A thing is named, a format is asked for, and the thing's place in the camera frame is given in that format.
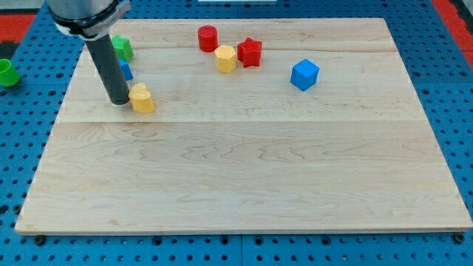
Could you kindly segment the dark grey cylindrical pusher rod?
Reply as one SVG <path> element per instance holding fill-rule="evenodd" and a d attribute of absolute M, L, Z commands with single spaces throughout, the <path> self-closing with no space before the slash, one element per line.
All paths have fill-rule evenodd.
<path fill-rule="evenodd" d="M 129 88 L 109 35 L 85 41 L 107 95 L 114 105 L 129 102 Z"/>

